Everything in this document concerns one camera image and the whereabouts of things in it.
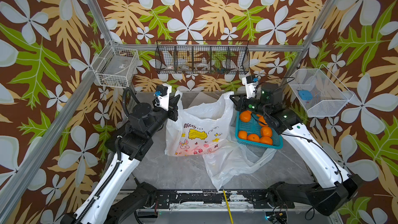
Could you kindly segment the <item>teal plastic basket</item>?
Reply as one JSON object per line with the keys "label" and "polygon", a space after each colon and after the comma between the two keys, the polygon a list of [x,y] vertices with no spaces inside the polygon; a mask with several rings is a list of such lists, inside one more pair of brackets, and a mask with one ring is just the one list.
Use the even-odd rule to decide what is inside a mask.
{"label": "teal plastic basket", "polygon": [[247,146],[264,148],[264,149],[268,149],[268,148],[271,148],[271,149],[282,149],[282,147],[283,147],[283,138],[280,135],[278,135],[277,132],[273,128],[271,128],[269,125],[268,125],[268,127],[270,127],[272,129],[272,131],[273,131],[273,135],[271,137],[272,140],[273,140],[273,146],[261,144],[260,142],[256,143],[256,142],[251,142],[251,141],[239,139],[238,138],[238,132],[239,131],[246,131],[248,133],[248,135],[256,134],[260,138],[262,137],[261,133],[260,133],[260,130],[261,130],[262,127],[259,125],[259,122],[258,122],[258,118],[259,118],[260,115],[251,114],[251,121],[248,122],[248,123],[241,122],[240,119],[239,119],[239,115],[240,114],[238,114],[238,116],[236,118],[236,127],[235,127],[235,137],[237,138],[237,142],[238,143],[243,144],[243,145],[247,145]]}

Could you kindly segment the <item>printed white plastic bag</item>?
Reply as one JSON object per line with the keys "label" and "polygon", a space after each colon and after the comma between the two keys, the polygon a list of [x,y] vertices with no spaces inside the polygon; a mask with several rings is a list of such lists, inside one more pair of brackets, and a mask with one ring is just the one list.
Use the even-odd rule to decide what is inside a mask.
{"label": "printed white plastic bag", "polygon": [[166,124],[166,149],[168,156],[201,156],[219,150],[227,143],[234,104],[233,92],[226,92],[214,103],[202,103],[183,108],[178,100],[177,121]]}

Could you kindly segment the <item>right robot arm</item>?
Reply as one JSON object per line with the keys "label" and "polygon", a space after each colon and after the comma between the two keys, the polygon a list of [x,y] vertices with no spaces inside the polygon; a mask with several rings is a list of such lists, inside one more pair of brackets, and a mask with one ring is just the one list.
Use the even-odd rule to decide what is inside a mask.
{"label": "right robot arm", "polygon": [[330,216],[347,203],[363,185],[363,179],[350,175],[316,142],[299,116],[281,104],[262,102],[255,97],[254,84],[247,84],[245,94],[232,94],[230,99],[238,112],[250,111],[264,117],[267,124],[281,135],[309,167],[315,183],[277,182],[267,190],[267,203],[280,207],[303,203],[324,216]]}

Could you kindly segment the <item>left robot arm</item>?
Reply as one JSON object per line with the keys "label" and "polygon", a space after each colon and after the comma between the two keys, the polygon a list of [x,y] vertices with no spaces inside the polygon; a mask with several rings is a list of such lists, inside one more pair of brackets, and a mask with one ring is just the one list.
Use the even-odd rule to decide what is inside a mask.
{"label": "left robot arm", "polygon": [[171,96],[172,87],[158,85],[152,104],[140,102],[134,90],[123,90],[122,108],[127,123],[113,137],[114,158],[94,191],[74,213],[65,214],[63,224],[120,224],[144,206],[155,204],[156,188],[140,183],[118,203],[122,186],[153,145],[152,137],[168,120],[177,121],[179,95]]}

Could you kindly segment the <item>orange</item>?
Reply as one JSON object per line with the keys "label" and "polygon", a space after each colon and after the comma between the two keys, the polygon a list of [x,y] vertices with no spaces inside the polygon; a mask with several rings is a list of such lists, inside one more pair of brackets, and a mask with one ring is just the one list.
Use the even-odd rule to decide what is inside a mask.
{"label": "orange", "polygon": [[260,125],[261,127],[267,127],[267,126],[268,126],[268,124],[267,124],[267,122],[265,121],[265,119],[264,119],[263,116],[259,116],[258,122],[259,122],[259,125]]}
{"label": "orange", "polygon": [[247,141],[259,143],[260,142],[260,137],[258,135],[256,135],[256,134],[250,134],[250,135],[247,136]]}
{"label": "orange", "polygon": [[267,136],[267,137],[271,138],[272,135],[273,135],[272,129],[270,127],[268,127],[268,126],[262,127],[261,130],[260,130],[260,133],[261,133],[262,137]]}
{"label": "orange", "polygon": [[269,136],[263,136],[260,138],[260,143],[265,144],[265,145],[271,145],[273,146],[273,140]]}
{"label": "orange", "polygon": [[239,119],[241,122],[248,123],[251,121],[251,111],[241,112],[239,115]]}
{"label": "orange", "polygon": [[247,140],[248,133],[246,131],[239,131],[238,138],[241,140]]}

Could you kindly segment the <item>black box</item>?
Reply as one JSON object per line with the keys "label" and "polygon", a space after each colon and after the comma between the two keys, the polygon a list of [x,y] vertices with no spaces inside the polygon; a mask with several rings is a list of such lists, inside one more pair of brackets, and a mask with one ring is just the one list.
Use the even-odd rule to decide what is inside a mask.
{"label": "black box", "polygon": [[106,141],[105,146],[106,148],[108,148],[109,151],[115,153],[116,149],[115,149],[115,141],[117,139],[118,136],[124,136],[125,132],[124,131],[120,131],[118,130],[117,132],[115,132],[111,138],[109,140]]}

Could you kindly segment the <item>blue object in basket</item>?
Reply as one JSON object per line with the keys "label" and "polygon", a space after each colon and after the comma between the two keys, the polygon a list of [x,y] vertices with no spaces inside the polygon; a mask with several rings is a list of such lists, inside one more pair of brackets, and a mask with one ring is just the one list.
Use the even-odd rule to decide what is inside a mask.
{"label": "blue object in basket", "polygon": [[308,90],[299,90],[298,95],[303,101],[306,102],[309,102],[313,99],[312,93]]}

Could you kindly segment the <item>yellow stick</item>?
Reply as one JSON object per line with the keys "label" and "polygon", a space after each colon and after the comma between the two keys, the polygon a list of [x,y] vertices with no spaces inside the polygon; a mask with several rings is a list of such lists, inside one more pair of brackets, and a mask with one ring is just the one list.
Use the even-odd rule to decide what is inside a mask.
{"label": "yellow stick", "polygon": [[227,210],[228,210],[228,214],[229,214],[229,218],[230,218],[230,223],[234,224],[234,220],[233,220],[233,217],[232,217],[229,201],[228,201],[227,194],[226,194],[226,191],[225,191],[224,188],[222,188],[222,192],[223,192],[224,200],[225,200],[225,203],[226,203],[226,206],[227,206]]}

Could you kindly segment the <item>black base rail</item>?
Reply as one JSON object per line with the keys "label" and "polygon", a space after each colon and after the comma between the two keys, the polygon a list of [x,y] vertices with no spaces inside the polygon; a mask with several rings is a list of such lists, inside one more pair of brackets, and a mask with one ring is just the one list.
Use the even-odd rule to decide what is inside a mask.
{"label": "black base rail", "polygon": [[248,190],[157,190],[144,203],[146,208],[170,209],[171,205],[197,203],[199,205],[246,204],[254,209],[294,208],[293,203],[274,202],[265,189]]}

